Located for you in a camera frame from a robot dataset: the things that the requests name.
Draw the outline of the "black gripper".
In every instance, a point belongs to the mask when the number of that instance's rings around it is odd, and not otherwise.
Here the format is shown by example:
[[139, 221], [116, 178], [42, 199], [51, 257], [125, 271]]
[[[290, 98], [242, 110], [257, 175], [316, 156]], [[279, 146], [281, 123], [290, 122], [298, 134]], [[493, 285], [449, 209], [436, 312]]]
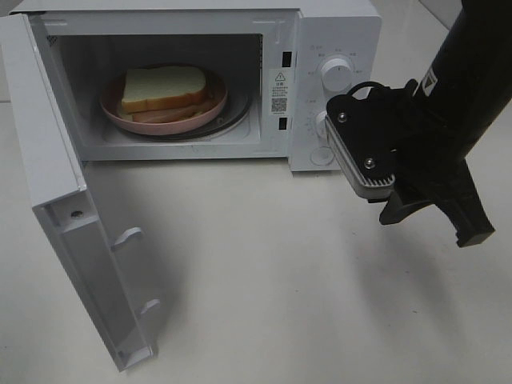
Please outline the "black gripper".
[[469, 121], [474, 88], [446, 79], [432, 91], [415, 80], [403, 88], [377, 82], [368, 86], [368, 100], [393, 121], [386, 140], [396, 158], [394, 191], [379, 222], [397, 224], [435, 204], [454, 226], [458, 247], [482, 244], [495, 228], [466, 162], [478, 139], [478, 131]]

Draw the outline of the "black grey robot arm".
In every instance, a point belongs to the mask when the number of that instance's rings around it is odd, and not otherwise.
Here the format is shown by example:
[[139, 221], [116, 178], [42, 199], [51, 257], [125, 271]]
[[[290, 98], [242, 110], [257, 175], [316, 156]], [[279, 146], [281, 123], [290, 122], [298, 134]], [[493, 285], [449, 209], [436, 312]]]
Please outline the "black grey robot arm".
[[510, 64], [511, 3], [464, 1], [422, 82], [406, 84], [380, 113], [378, 128], [396, 158], [381, 224], [435, 205], [454, 226], [458, 246], [492, 235], [466, 156], [511, 100]]

